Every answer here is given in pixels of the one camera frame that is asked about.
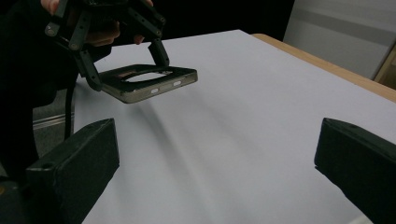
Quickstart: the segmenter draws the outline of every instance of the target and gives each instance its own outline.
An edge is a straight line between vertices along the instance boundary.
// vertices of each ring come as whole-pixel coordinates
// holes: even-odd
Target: human hand
[[[41,6],[48,11],[50,15],[53,15],[59,6],[60,0],[40,0]],[[153,3],[151,0],[146,0],[151,6]],[[77,23],[78,12],[72,10],[70,12],[69,21],[67,22],[69,26],[74,26]],[[86,37],[86,43],[91,44],[95,47],[100,47],[103,45],[109,45],[114,42],[114,39],[120,36],[120,23],[118,21],[113,21],[100,31],[88,32]],[[139,45],[143,42],[145,37],[142,35],[134,36],[134,43]]]

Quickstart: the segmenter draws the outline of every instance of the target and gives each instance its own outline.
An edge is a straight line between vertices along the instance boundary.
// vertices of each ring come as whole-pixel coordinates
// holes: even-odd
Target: white table surface
[[[396,104],[241,31],[164,40],[198,81],[126,105],[79,79],[75,131],[114,118],[120,168],[84,224],[349,223],[361,215],[315,169],[323,118],[396,143]],[[106,71],[153,64],[122,46]]]

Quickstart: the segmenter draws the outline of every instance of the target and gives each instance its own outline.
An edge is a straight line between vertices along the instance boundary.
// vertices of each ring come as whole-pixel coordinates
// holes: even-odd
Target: white wall
[[[396,41],[396,0],[295,0],[284,42],[374,79]]]

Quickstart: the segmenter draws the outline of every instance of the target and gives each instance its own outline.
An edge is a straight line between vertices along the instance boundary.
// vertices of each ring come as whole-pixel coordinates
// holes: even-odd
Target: black cable
[[[73,92],[75,87],[76,87],[76,83],[73,83],[67,88],[66,91],[66,100],[64,106],[64,110],[65,110],[64,140],[69,138],[72,133],[72,102],[73,102]]]

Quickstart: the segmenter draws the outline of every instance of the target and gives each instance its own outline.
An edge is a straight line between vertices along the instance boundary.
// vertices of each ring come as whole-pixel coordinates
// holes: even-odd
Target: wooden table edge
[[[311,63],[323,70],[326,70],[332,74],[335,74],[347,81],[350,81],[367,91],[371,91],[377,95],[380,95],[394,103],[396,103],[396,90],[391,89],[387,86],[384,86],[382,84],[379,84],[377,82],[372,81],[371,79],[367,77],[360,76],[356,73],[350,72],[346,70],[345,68],[339,67],[333,63],[329,63],[327,61],[324,61],[312,54],[309,54],[303,50],[297,49],[293,46],[290,46],[288,44],[285,44],[277,39],[272,38],[271,36],[264,35],[264,34],[253,34],[254,37],[266,42],[267,44],[270,44],[278,49],[281,49],[294,57],[297,57],[301,60],[304,60],[308,63]]]

